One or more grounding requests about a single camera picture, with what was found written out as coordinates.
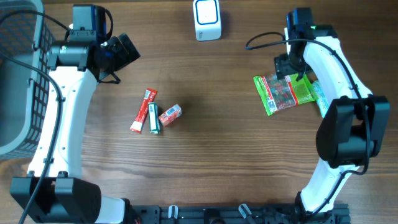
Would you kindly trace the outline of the green snack bag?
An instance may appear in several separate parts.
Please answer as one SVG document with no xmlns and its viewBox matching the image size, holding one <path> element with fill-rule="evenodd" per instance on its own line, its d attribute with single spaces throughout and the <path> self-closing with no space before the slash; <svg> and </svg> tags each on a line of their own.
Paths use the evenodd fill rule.
<svg viewBox="0 0 398 224">
<path fill-rule="evenodd" d="M 318 100 L 318 96 L 306 75 L 299 81 L 298 74 L 279 80 L 276 74 L 255 76 L 256 90 L 268 116 L 297 105 Z"/>
</svg>

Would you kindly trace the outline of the green white box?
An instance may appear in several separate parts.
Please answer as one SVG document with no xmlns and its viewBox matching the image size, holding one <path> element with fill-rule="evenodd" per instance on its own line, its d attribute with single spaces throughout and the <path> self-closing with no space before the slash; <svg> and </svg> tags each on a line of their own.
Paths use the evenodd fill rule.
<svg viewBox="0 0 398 224">
<path fill-rule="evenodd" d="M 160 133 L 160 123 L 158 119 L 158 106 L 156 103 L 152 102 L 148 104 L 149 109 L 149 124 L 150 124 L 150 132 L 152 134 Z"/>
</svg>

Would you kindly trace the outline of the red white box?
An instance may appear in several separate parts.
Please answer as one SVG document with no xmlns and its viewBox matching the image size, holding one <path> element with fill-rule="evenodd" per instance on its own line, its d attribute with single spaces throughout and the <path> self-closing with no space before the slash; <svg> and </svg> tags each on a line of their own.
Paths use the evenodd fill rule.
<svg viewBox="0 0 398 224">
<path fill-rule="evenodd" d="M 151 88 L 146 89 L 141 107 L 139 108 L 138 114 L 130 127 L 131 131 L 139 134 L 142 132 L 142 127 L 148 114 L 148 104 L 154 101 L 156 94 L 157 90 Z"/>
</svg>

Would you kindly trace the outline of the orange tissue pack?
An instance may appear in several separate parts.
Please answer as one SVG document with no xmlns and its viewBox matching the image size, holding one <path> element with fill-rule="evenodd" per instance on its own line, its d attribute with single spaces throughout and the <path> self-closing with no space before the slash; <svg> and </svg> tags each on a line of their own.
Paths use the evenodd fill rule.
<svg viewBox="0 0 398 224">
<path fill-rule="evenodd" d="M 182 109 L 178 104 L 176 104 L 176 105 L 173 105 L 173 107 L 166 110 L 165 112 L 163 112 L 159 116 L 159 120 L 163 126 L 167 126 L 172 121 L 174 121 L 179 116 L 181 116 L 181 114 L 182 114 Z"/>
</svg>

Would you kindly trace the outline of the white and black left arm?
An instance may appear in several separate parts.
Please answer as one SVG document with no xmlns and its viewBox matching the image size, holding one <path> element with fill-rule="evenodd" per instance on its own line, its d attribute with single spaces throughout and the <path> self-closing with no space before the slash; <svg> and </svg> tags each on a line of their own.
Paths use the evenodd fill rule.
<svg viewBox="0 0 398 224">
<path fill-rule="evenodd" d="M 112 35 L 111 13 L 94 4 L 73 7 L 73 25 L 52 43 L 46 74 L 49 96 L 39 146 L 25 177 L 15 177 L 10 193 L 37 223 L 135 223 L 125 198 L 107 197 L 81 178 L 81 144 L 91 97 L 101 75 L 139 58 L 126 34 Z"/>
</svg>

